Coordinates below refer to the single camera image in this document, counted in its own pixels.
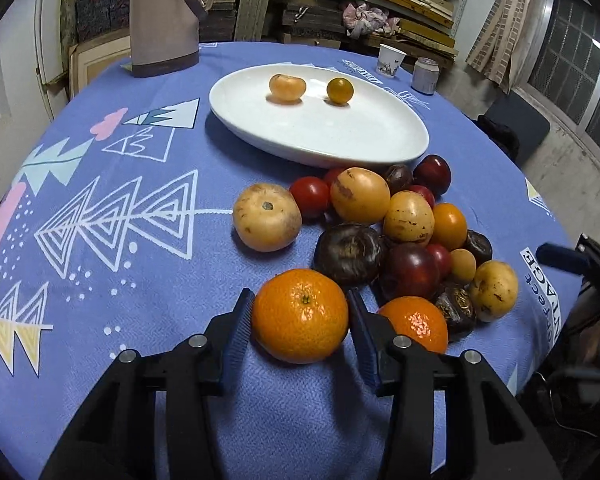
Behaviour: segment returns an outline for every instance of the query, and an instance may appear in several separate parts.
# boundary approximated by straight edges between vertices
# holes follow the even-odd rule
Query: cable
[[[535,372],[535,374],[537,374],[542,379],[542,382],[544,383],[544,387],[549,392],[549,403],[551,404],[551,412],[554,415],[555,423],[558,426],[560,426],[561,428],[563,428],[564,430],[577,431],[579,433],[584,433],[589,436],[592,436],[593,438],[598,438],[598,436],[596,434],[593,434],[590,431],[581,430],[580,428],[570,428],[569,426],[565,426],[564,424],[561,424],[560,421],[558,421],[558,417],[555,415],[554,394],[553,394],[551,388],[549,387],[549,385],[547,384],[546,379],[544,378],[544,375],[542,375],[540,372]]]

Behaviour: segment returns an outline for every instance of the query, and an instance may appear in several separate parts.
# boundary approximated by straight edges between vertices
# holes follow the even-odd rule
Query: white paper cup
[[[378,63],[376,64],[376,72],[387,77],[394,77],[398,67],[406,54],[385,44],[380,45],[380,53],[378,54]]]

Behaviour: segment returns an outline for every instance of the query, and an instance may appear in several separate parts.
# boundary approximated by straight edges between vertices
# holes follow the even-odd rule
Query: tablecloth
[[[203,44],[197,66],[147,79],[117,62],[51,124],[0,208],[0,448],[24,478],[40,474],[122,349],[167,351],[230,310],[243,287],[257,291],[310,265],[319,226],[305,225],[285,250],[254,253],[232,231],[230,211],[251,184],[288,186],[324,171],[238,140],[208,103],[222,76],[274,62],[364,78],[411,106],[429,130],[427,153],[452,168],[443,199],[515,269],[513,311],[449,353],[479,350],[516,391],[549,351],[580,280],[541,269],[533,254],[547,241],[568,245],[566,234],[497,146],[440,95],[411,91],[407,72],[388,79],[371,57],[267,43]],[[375,305],[368,290],[364,297]],[[362,383],[347,336],[333,356],[305,366],[251,345],[237,390],[209,410],[228,478],[371,479],[390,404]],[[434,466],[445,456],[442,397],[435,435]]]

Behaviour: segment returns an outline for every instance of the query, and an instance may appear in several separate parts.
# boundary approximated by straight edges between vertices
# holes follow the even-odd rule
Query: white plate
[[[300,104],[267,100],[275,74],[301,77]],[[327,83],[351,81],[345,106],[326,102]],[[267,153],[309,166],[379,166],[422,155],[429,133],[409,106],[380,87],[326,68],[291,64],[254,66],[233,72],[209,92],[211,109],[238,137]]]

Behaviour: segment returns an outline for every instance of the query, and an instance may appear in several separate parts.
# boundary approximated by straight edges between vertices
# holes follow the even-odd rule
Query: patterned curtain
[[[466,62],[509,92],[507,69],[530,0],[496,0]]]

